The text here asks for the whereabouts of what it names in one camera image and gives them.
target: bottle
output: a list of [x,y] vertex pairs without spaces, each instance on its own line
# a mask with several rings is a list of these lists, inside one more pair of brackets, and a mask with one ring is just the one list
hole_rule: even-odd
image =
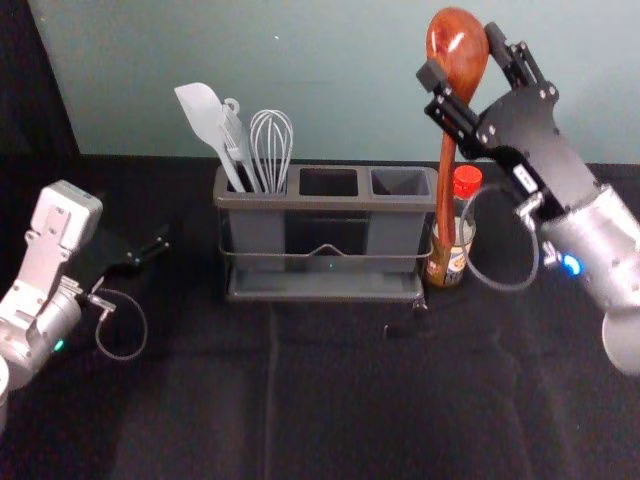
[[427,257],[426,277],[429,283],[439,287],[452,287],[462,280],[466,261],[462,249],[471,250],[476,223],[473,206],[467,213],[463,227],[464,238],[459,237],[460,216],[471,195],[482,185],[482,172],[472,165],[462,165],[453,172],[453,206],[455,211],[456,241],[445,248],[438,241],[438,225],[434,219],[431,230],[431,253]]

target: utensil holder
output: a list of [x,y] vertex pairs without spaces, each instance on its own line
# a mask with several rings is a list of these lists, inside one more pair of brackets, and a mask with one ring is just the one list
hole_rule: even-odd
[[220,168],[213,200],[229,295],[420,296],[436,184],[426,167],[295,164],[284,193],[237,193]]

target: wall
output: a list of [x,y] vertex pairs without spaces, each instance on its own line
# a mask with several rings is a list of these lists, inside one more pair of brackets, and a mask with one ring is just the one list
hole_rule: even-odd
[[[415,79],[427,0],[31,0],[83,153],[207,156],[173,87],[201,81],[241,118],[287,112],[294,157],[437,160]],[[588,161],[637,162],[640,2],[467,1],[525,39],[561,94],[556,119]],[[490,62],[472,106],[507,89]]]

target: black tablecloth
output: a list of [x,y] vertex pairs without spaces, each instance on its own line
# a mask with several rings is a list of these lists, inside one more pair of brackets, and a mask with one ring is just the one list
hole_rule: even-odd
[[[143,274],[109,284],[148,315],[144,355],[96,352],[88,312],[11,396],[3,479],[640,478],[638,382],[610,366],[602,314],[561,272],[515,295],[467,275],[430,292],[419,338],[385,340],[392,320],[414,324],[407,305],[224,302],[211,161],[3,162],[2,288],[38,191],[58,178],[102,196],[102,225],[133,244],[166,221],[172,235]],[[640,169],[594,170],[640,213]],[[477,217],[479,267],[524,274],[530,247],[508,205],[487,198]],[[123,307],[110,338],[138,338],[132,319]]]

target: red bottle cap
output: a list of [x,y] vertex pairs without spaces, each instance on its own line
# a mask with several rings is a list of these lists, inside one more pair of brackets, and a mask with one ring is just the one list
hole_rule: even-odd
[[453,195],[464,200],[482,185],[482,172],[472,165],[461,165],[453,172]]

